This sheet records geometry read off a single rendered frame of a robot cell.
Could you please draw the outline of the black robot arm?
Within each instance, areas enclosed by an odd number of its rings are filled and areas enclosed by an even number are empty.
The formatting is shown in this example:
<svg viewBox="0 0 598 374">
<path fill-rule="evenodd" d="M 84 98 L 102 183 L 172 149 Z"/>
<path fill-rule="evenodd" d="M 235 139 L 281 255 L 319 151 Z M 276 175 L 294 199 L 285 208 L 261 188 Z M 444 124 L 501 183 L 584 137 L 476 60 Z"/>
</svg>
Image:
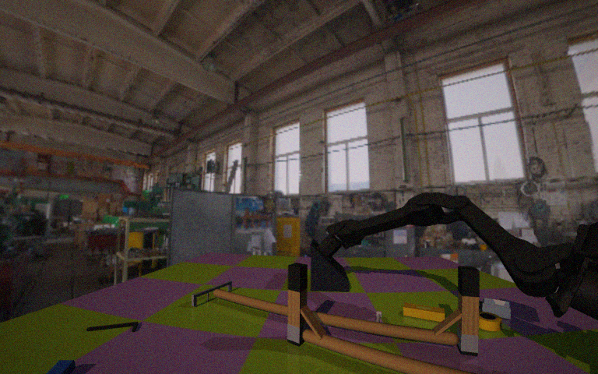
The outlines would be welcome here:
<svg viewBox="0 0 598 374">
<path fill-rule="evenodd" d="M 441 207 L 453 211 L 444 212 Z M 366 235 L 407 225 L 425 227 L 456 221 L 464 221 L 496 253 L 522 293 L 546 297 L 554 316 L 563 316 L 570 306 L 598 320 L 598 222 L 580 224 L 573 244 L 539 248 L 510 235 L 466 196 L 425 192 L 397 210 L 329 225 L 329 235 L 317 249 L 331 262 L 338 249 L 360 245 Z"/>
</svg>

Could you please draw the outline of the orange rectangular block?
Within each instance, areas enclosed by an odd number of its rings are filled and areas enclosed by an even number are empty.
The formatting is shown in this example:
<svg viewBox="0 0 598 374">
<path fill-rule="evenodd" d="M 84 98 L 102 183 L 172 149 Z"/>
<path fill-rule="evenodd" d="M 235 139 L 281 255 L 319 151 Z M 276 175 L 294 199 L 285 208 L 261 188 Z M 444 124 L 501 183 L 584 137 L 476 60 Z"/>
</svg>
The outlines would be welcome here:
<svg viewBox="0 0 598 374">
<path fill-rule="evenodd" d="M 403 315 L 441 322 L 445 319 L 445 309 L 405 302 Z"/>
</svg>

